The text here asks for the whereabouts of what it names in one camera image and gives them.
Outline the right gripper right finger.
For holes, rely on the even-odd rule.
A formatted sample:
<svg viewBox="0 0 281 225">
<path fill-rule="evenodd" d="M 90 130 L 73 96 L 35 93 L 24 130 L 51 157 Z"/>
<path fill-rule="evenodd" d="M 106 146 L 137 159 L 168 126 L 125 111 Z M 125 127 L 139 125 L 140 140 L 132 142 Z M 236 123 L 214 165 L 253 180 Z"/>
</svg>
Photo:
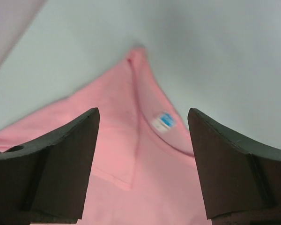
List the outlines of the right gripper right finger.
<svg viewBox="0 0 281 225">
<path fill-rule="evenodd" d="M 214 225 L 281 225 L 281 150 L 192 108 L 188 124 L 206 215 Z"/>
</svg>

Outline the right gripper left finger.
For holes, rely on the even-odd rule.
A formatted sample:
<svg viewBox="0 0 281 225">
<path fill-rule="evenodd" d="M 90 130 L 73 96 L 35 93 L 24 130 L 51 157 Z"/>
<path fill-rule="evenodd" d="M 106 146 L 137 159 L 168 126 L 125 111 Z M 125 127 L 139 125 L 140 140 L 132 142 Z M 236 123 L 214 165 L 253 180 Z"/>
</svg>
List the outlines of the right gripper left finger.
<svg viewBox="0 0 281 225">
<path fill-rule="evenodd" d="M 76 224 L 82 218 L 99 121 L 92 108 L 0 152 L 0 225 Z"/>
</svg>

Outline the pink t shirt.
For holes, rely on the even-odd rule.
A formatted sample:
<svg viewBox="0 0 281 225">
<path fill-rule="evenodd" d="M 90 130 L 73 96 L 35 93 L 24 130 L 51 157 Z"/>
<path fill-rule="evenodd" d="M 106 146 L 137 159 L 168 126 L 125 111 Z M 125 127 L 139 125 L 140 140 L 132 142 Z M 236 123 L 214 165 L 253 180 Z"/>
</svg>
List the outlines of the pink t shirt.
<svg viewBox="0 0 281 225">
<path fill-rule="evenodd" d="M 154 79 L 144 48 L 64 100 L 0 131 L 0 151 L 90 108 L 99 134 L 80 225 L 207 225 L 192 143 Z"/>
</svg>

